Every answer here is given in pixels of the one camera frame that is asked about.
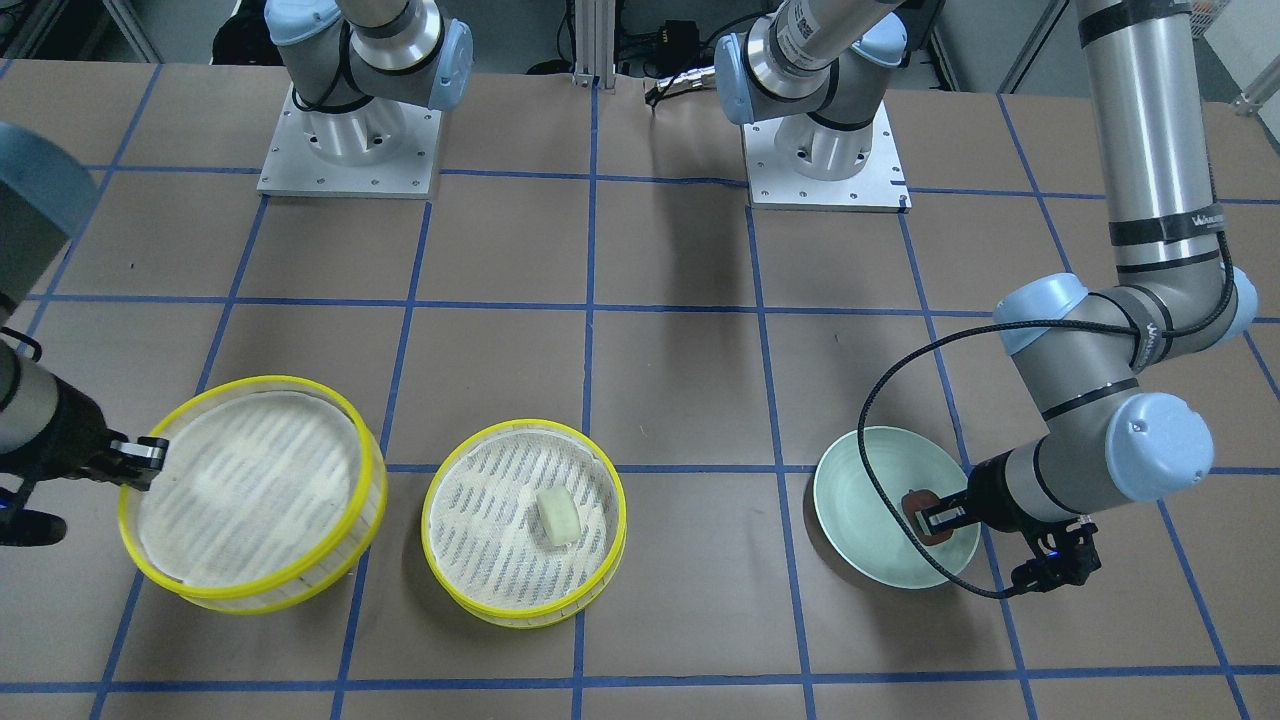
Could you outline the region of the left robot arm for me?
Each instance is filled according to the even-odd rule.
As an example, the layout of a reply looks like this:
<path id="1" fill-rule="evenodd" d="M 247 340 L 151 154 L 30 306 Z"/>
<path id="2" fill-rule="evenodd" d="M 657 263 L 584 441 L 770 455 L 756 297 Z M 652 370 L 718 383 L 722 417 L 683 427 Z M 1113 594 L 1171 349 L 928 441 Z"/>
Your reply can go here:
<path id="1" fill-rule="evenodd" d="M 1083 585 L 1101 561 L 1092 515 L 1149 503 L 1210 474 L 1213 439 L 1181 398 L 1146 392 L 1148 366 L 1224 345 L 1254 320 L 1258 295 L 1233 263 L 1196 90 L 1190 1 L 1083 1 L 1117 282 L 1071 273 L 1002 299 L 996 334 L 1046 433 L 969 473 L 933 445 L 882 447 L 868 428 L 896 361 L 855 432 L 814 478 L 828 542 L 863 575 L 904 589 L 945 582 L 992 600 Z"/>

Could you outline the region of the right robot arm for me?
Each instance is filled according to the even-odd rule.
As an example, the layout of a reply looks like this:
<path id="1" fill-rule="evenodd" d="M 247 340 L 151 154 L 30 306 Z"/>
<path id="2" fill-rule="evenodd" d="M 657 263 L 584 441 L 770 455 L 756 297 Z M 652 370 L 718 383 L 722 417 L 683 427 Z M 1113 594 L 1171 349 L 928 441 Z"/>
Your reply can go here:
<path id="1" fill-rule="evenodd" d="M 445 111 L 460 105 L 474 70 L 468 24 L 438 1 L 266 1 L 262 26 L 292 81 L 291 105 L 312 123 L 329 164 L 380 161 L 406 138 L 389 120 L 397 105 Z M 3 124 L 3 316 L 9 318 L 99 196 L 65 150 L 20 126 Z M 63 518 L 28 507 L 35 488 L 58 478 L 145 492 L 166 466 L 170 443 L 111 429 L 87 395 L 31 354 L 3 346 L 3 543 L 40 547 L 67 534 Z"/>

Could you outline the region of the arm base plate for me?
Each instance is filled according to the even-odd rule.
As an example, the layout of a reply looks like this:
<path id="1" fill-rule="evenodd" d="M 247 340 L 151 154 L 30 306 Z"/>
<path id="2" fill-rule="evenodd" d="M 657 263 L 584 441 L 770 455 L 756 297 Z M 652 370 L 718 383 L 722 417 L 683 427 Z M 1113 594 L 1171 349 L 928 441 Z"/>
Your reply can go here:
<path id="1" fill-rule="evenodd" d="M 750 204 L 764 210 L 906 213 L 913 208 L 884 102 L 836 131 L 808 115 L 742 127 Z"/>
<path id="2" fill-rule="evenodd" d="M 285 91 L 257 191 L 269 197 L 434 197 L 445 115 L 387 99 L 346 114 L 305 111 Z"/>

